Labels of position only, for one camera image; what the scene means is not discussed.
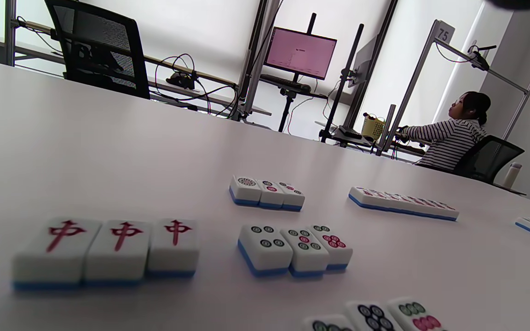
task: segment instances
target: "white bottle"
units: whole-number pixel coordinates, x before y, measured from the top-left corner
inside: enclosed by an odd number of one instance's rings
[[[517,176],[519,174],[519,171],[521,171],[522,165],[518,163],[512,163],[511,168],[508,170],[506,178],[504,178],[504,182],[502,183],[502,186],[505,188],[511,188],[513,187],[513,184],[515,183],[515,180],[517,179]]]

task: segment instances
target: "keyboard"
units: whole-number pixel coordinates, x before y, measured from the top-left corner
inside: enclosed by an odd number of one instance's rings
[[[274,82],[274,83],[280,84],[282,86],[287,86],[287,87],[293,88],[295,90],[299,90],[299,91],[301,91],[303,93],[310,93],[310,90],[311,90],[309,85],[300,84],[298,82],[286,80],[284,78],[275,77],[273,75],[263,74],[263,75],[261,75],[261,79],[264,80],[264,81]]]

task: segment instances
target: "metal frame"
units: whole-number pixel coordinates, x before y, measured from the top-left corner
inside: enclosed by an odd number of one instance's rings
[[[263,60],[264,55],[261,54],[259,58],[255,58],[255,54],[258,53],[259,45],[263,43],[269,42],[269,37],[271,36],[270,33],[263,33],[263,24],[267,23],[267,26],[271,25],[273,23],[273,19],[275,17],[275,14],[277,12],[277,9],[279,7],[280,0],[259,0],[259,7],[257,8],[257,13],[253,25],[253,33],[251,36],[251,40],[249,42],[249,47],[247,50],[247,54],[245,56],[244,66],[243,70],[239,79],[239,84],[236,84],[235,82],[224,80],[219,77],[215,77],[209,74],[205,74],[199,71],[196,71],[197,76],[200,78],[204,78],[210,81],[218,82],[220,84],[224,84],[227,86],[231,86],[234,88],[238,95],[238,102],[234,107],[232,108],[232,116],[231,118],[234,120],[240,120],[241,117],[246,117],[248,114],[251,114],[253,111],[256,113],[262,113],[265,115],[271,116],[271,113],[267,111],[263,111],[262,109],[256,109],[253,108],[253,100],[254,100],[254,93],[249,94],[249,102],[248,104],[242,105],[244,109],[244,115],[237,112],[238,104],[240,101],[244,101],[247,95],[248,91],[254,90],[250,88],[250,86],[253,86],[259,82],[259,79],[251,80],[251,77],[259,77],[261,74],[261,68],[263,67]],[[3,46],[0,46],[0,63],[14,66],[16,60],[21,59],[30,59],[30,58],[42,58],[46,59],[48,61],[53,61],[56,63],[64,63],[63,59],[61,58],[60,61],[57,56],[52,54],[46,54],[46,53],[40,53],[37,51],[19,48],[16,46],[15,42],[15,29],[19,27],[19,22],[16,19],[16,7],[17,7],[17,0],[6,0],[6,13],[5,13],[5,38],[4,38],[4,44]],[[45,34],[50,35],[51,28],[47,27],[46,25],[41,25],[34,22],[26,22],[25,25],[28,28],[34,29],[36,31],[43,32]],[[25,56],[22,57],[15,57],[15,53],[19,52],[21,54],[25,54]],[[183,71],[185,73],[191,74],[191,69],[188,69],[186,67],[181,67],[179,65],[174,65],[174,63],[168,63],[168,62],[162,62],[159,59],[151,58],[151,57],[145,57],[145,62],[153,63],[156,65],[160,65],[162,67],[171,68],[171,69],[177,69],[179,71]]]
[[[351,107],[349,107],[347,116],[345,116],[343,126],[346,128],[353,128],[355,126],[355,122],[357,121],[357,117],[359,116],[359,112],[361,110],[361,105],[363,104],[363,99],[365,98],[365,93],[368,90],[369,81],[371,80],[372,74],[374,73],[374,69],[377,64],[377,59],[379,58],[379,52],[381,51],[384,40],[386,39],[387,30],[390,27],[390,23],[392,23],[392,17],[394,16],[394,12],[396,12],[397,5],[398,0],[391,0],[389,6],[387,7],[386,16],[384,17],[383,23],[381,23],[381,28],[379,29],[379,33],[377,34],[374,54],[372,55],[372,61],[369,64],[369,70],[365,78],[365,82],[357,86],[357,90],[355,90],[355,94],[353,96],[353,101],[351,102]]]
[[[398,113],[396,114],[396,118],[394,120],[394,124],[392,125],[392,129],[390,130],[389,136],[387,136],[386,143],[388,144],[394,139],[394,136],[396,135],[396,130],[398,129],[398,126],[400,125],[400,121],[402,120],[402,115],[404,115],[404,111],[406,110],[406,106],[408,106],[408,102],[410,101],[410,97],[412,96],[412,92],[414,91],[414,87],[416,85],[416,82],[418,82],[418,78],[421,75],[422,67],[425,65],[426,58],[429,55],[429,51],[431,50],[431,47],[433,43],[436,43],[438,46],[442,46],[446,50],[454,53],[455,55],[458,55],[459,57],[465,59],[465,61],[471,63],[474,67],[477,67],[478,69],[484,70],[480,63],[477,61],[474,61],[473,58],[469,57],[469,55],[456,50],[449,44],[445,44],[443,40],[440,40],[437,38],[438,35],[438,28],[440,25],[440,21],[435,20],[433,23],[433,27],[431,27],[431,31],[429,32],[429,36],[427,37],[427,40],[425,42],[425,46],[422,50],[421,57],[418,60],[418,63],[416,64],[416,69],[414,70],[414,74],[412,75],[412,78],[410,79],[410,83],[408,84],[408,88],[406,89],[406,93],[404,94],[404,98],[402,99],[402,103],[400,104],[400,108],[398,109]],[[485,70],[487,73],[493,75],[496,78],[499,78],[503,82],[506,82],[510,86],[513,86],[517,90],[521,91],[523,93],[523,98],[521,102],[519,103],[517,107],[517,111],[515,111],[515,114],[513,115],[513,119],[511,119],[511,122],[508,125],[508,128],[506,132],[503,135],[503,139],[507,140],[508,137],[511,134],[511,131],[513,130],[515,124],[518,121],[519,116],[521,115],[524,105],[529,100],[530,97],[530,84],[528,88],[523,88],[522,86],[518,85],[517,83],[511,81],[510,79],[504,77],[503,75],[497,73],[496,71],[492,69]]]
[[[259,47],[256,48],[253,51],[257,52],[257,57],[254,59],[254,63],[245,63],[245,73],[248,73],[250,75],[249,83],[247,87],[246,92],[246,100],[244,103],[245,109],[252,109],[253,102],[255,101],[255,94],[257,93],[257,85],[259,84],[259,77],[261,77],[261,71],[263,70],[263,63],[265,63],[265,56],[267,54],[267,51],[263,51],[266,45],[269,44],[269,40],[271,40],[271,33],[273,32],[273,23],[275,21],[275,17],[277,15],[277,10],[280,5],[280,0],[271,0],[269,3],[269,8],[267,9],[267,19],[263,21],[262,23],[265,26],[265,30],[260,31],[260,38],[261,43],[259,43]]]

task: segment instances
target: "white table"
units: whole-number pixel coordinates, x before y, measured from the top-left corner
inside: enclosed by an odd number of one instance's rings
[[[233,174],[294,183],[302,212],[238,207]],[[361,209],[361,185],[442,200],[458,223]],[[10,258],[45,220],[201,222],[192,281],[18,295]],[[455,331],[530,330],[530,200],[441,172],[0,65],[0,331],[297,330],[347,300],[411,295]],[[325,223],[355,254],[320,281],[250,276],[246,223]]]

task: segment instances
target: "black mesh office chair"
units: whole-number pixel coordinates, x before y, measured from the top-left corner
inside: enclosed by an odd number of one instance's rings
[[[498,172],[524,149],[495,136],[486,136],[465,153],[453,171],[458,176],[494,184]]]
[[[45,0],[63,48],[65,78],[149,99],[143,46],[134,19],[74,0]]]

